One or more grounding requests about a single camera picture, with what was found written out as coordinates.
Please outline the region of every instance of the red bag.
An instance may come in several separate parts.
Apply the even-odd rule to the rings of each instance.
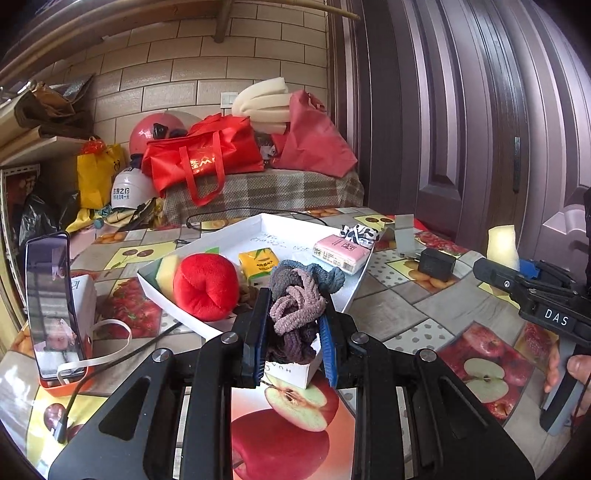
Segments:
[[[171,185],[187,182],[195,205],[219,194],[230,173],[262,171],[263,160],[249,118],[221,113],[191,127],[186,137],[148,142],[142,172],[152,177],[160,195]],[[217,188],[200,197],[193,177],[217,175]]]
[[[324,110],[311,93],[299,90],[291,95],[290,130],[272,135],[281,153],[272,161],[274,168],[316,171],[338,178],[354,168],[357,158]]]

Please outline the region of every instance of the human hand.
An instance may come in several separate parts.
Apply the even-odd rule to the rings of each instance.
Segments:
[[[550,356],[548,357],[548,370],[546,371],[546,382],[544,384],[544,391],[549,393],[554,386],[558,383],[560,374],[558,373],[558,364],[560,363],[560,354],[558,352],[558,342],[556,342],[552,350],[550,351]],[[580,381],[582,384],[587,383],[587,379],[589,378],[589,374],[591,374],[591,356],[589,355],[573,355],[569,358],[568,363],[566,364],[566,369],[568,370],[569,374]],[[585,415],[587,413],[589,406],[591,405],[591,387],[587,389],[585,395],[583,396],[583,400],[581,401],[581,406],[579,407],[579,411],[577,412],[577,417],[581,415]]]

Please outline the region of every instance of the smartphone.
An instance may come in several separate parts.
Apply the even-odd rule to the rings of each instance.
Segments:
[[[70,281],[70,237],[65,232],[25,244],[25,289],[33,351],[43,380],[57,380],[57,368],[84,360]],[[62,372],[77,380],[83,367]]]

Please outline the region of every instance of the apple print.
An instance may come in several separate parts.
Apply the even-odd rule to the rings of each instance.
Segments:
[[[490,360],[470,358],[464,363],[464,370],[472,377],[466,386],[482,403],[497,401],[509,391],[509,385],[503,380],[505,371]]]
[[[302,430],[268,408],[232,422],[232,466],[242,480],[304,480],[330,448],[329,434]]]
[[[70,427],[67,430],[66,435],[67,435],[68,442],[72,441],[72,438],[74,438],[76,436],[76,433],[78,433],[83,426],[84,426],[84,424],[80,423],[78,425],[74,425],[73,427]]]
[[[546,330],[533,323],[527,322],[523,337],[531,353],[537,359],[546,358],[552,348],[552,338]]]
[[[505,352],[503,340],[488,328],[473,323],[462,335],[468,344],[478,353],[491,358],[502,356]]]
[[[47,427],[47,430],[52,432],[56,428],[57,422],[65,411],[64,405],[61,403],[52,403],[45,409],[43,412],[43,423]]]
[[[296,427],[309,432],[322,432],[333,421],[339,408],[339,397],[328,380],[317,373],[308,388],[295,387],[267,374],[265,398],[279,415]]]
[[[484,406],[493,414],[496,419],[506,420],[517,401],[519,400],[519,388],[514,385],[509,385],[509,391],[500,399],[485,403]]]
[[[463,337],[460,337],[454,344],[441,350],[439,356],[460,380],[464,380],[468,376],[464,370],[464,362],[471,351],[472,348],[468,345],[468,342]]]
[[[501,365],[505,370],[505,381],[517,387],[525,386],[534,369],[519,352],[513,349],[507,349],[501,359]]]

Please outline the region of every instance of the wooden beam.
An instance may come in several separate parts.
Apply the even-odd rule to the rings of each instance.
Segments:
[[[230,22],[230,12],[234,0],[222,0],[220,10],[217,12],[216,17],[216,33],[213,36],[215,43],[222,43],[226,37],[226,30],[228,29],[228,23]]]

